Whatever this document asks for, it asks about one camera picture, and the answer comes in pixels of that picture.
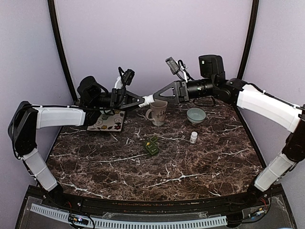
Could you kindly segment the white pill bottle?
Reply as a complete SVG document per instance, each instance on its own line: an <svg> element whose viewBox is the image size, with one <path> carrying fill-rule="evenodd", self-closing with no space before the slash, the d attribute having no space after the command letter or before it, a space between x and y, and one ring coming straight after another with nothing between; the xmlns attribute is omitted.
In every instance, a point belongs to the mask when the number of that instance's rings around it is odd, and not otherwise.
<svg viewBox="0 0 305 229"><path fill-rule="evenodd" d="M190 143L195 144L197 141L198 133L193 131L190 136Z"/></svg>
<svg viewBox="0 0 305 229"><path fill-rule="evenodd" d="M139 104L139 107L145 107L145 106L148 106L148 105L150 105L150 104L155 102L153 94L147 95L147 96L143 96L142 98L144 99L144 102Z"/></svg>

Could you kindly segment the green weekly pill organizer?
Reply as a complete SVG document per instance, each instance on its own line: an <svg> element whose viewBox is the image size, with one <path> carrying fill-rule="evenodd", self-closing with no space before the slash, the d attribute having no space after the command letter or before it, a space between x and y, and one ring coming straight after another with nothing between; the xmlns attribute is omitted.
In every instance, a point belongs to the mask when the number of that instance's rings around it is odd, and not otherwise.
<svg viewBox="0 0 305 229"><path fill-rule="evenodd" d="M154 156L159 153L159 148L157 146L158 136L153 135L151 138L144 141L143 147L151 155Z"/></svg>

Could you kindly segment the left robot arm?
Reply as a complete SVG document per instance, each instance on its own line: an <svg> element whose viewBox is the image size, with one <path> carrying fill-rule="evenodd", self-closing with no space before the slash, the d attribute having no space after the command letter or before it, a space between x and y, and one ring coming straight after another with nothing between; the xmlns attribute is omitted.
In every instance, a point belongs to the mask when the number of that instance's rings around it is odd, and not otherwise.
<svg viewBox="0 0 305 229"><path fill-rule="evenodd" d="M40 155L36 143L36 131L55 126L92 126L103 111L137 108L145 99L126 90L127 80L120 79L121 88L109 92L97 83L93 76L85 77L79 87L79 106L32 105L23 101L18 106L8 127L12 149L30 174L49 193L49 201L57 208L67 204L67 197L59 190L60 185Z"/></svg>

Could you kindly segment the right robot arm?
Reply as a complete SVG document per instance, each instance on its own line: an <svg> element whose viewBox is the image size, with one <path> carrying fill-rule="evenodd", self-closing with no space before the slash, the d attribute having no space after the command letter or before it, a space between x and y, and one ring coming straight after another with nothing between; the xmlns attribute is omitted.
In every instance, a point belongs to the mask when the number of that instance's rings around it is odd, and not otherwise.
<svg viewBox="0 0 305 229"><path fill-rule="evenodd" d="M253 207L261 200L263 192L304 160L305 108L277 98L253 83L237 78L227 80L220 55L199 56L199 66L201 80L174 81L154 93L154 99L179 104L211 96L264 116L290 132L282 151L260 172L243 197L243 203Z"/></svg>

